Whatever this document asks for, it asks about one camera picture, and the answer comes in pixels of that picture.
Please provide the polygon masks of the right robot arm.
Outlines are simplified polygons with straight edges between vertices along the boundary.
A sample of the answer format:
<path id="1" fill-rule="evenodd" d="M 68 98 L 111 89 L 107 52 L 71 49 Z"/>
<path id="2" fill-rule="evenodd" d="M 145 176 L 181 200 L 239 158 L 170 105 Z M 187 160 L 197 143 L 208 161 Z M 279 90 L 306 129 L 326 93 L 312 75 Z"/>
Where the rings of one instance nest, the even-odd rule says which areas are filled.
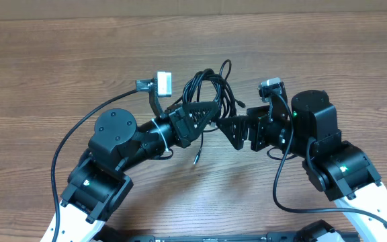
<path id="1" fill-rule="evenodd" d="M 290 102 L 276 92 L 263 92 L 269 105 L 251 108 L 245 116 L 217 122 L 237 150 L 245 139 L 251 149 L 271 146 L 283 157 L 272 188 L 275 205 L 295 214 L 342 212 L 364 241 L 387 241 L 387 190 L 370 158 L 341 137 L 337 109 L 326 92 L 297 93 Z M 309 181 L 333 208 L 289 208 L 277 198 L 279 177 L 288 154 L 303 158 Z"/>

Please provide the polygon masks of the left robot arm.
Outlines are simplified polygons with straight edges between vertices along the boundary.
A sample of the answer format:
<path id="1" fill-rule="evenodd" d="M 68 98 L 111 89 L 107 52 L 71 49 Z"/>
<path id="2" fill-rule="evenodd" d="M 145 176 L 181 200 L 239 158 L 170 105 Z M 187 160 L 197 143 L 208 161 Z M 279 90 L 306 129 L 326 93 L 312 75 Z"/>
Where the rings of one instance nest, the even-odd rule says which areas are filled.
<path id="1" fill-rule="evenodd" d="M 141 126 L 127 110 L 102 113 L 42 240 L 92 240 L 132 189 L 125 172 L 172 146 L 188 147 L 217 113 L 216 102 L 177 104 Z"/>

